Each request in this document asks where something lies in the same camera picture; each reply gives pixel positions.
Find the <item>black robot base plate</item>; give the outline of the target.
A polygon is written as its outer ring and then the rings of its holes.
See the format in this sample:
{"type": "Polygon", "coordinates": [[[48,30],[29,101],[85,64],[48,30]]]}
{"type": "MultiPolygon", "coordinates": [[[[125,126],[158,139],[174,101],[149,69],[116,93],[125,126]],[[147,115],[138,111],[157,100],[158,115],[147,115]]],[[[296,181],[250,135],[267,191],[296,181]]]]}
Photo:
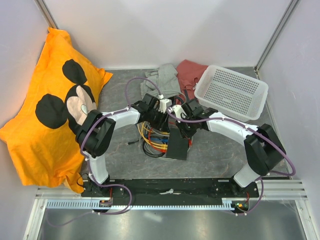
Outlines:
{"type": "Polygon", "coordinates": [[[223,198],[258,198],[257,184],[252,182],[246,188],[237,190],[230,178],[145,178],[112,179],[108,184],[114,187],[99,187],[89,180],[84,183],[82,197],[111,197],[112,201],[131,204],[218,204],[223,198]]]}

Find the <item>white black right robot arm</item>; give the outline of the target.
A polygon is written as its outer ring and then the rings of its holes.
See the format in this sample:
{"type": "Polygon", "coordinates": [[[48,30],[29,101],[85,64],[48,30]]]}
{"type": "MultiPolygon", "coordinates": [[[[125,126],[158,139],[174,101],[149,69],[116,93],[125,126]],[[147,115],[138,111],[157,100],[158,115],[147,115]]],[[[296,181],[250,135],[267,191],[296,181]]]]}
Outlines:
{"type": "Polygon", "coordinates": [[[176,125],[183,137],[190,138],[202,129],[223,135],[244,147],[247,163],[233,175],[229,184],[229,191],[235,197],[242,196],[248,185],[269,174],[284,159],[286,152],[269,124],[245,124],[216,109],[204,109],[195,99],[174,105],[171,113],[178,119],[176,125]]]}

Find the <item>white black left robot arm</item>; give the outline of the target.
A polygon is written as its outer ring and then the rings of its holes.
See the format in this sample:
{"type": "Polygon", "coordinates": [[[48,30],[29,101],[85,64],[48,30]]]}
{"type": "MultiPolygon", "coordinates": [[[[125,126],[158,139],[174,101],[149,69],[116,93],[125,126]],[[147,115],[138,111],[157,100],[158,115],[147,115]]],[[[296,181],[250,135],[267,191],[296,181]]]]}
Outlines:
{"type": "Polygon", "coordinates": [[[113,112],[92,110],[76,134],[80,152],[89,164],[89,178],[94,181],[92,191],[99,197],[106,196],[110,185],[106,180],[109,173],[106,168],[105,153],[110,145],[113,132],[129,125],[148,122],[158,131],[168,132],[167,108],[172,101],[162,95],[154,97],[146,94],[142,100],[113,112]]]}

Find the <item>black network switch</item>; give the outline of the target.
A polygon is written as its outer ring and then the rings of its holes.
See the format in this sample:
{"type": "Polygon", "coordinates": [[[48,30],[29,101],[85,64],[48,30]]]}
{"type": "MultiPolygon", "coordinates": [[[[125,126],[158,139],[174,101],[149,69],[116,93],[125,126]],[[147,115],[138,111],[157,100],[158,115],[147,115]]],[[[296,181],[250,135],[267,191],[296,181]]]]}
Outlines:
{"type": "Polygon", "coordinates": [[[181,136],[178,128],[170,128],[166,157],[176,160],[187,160],[189,140],[181,136]]]}

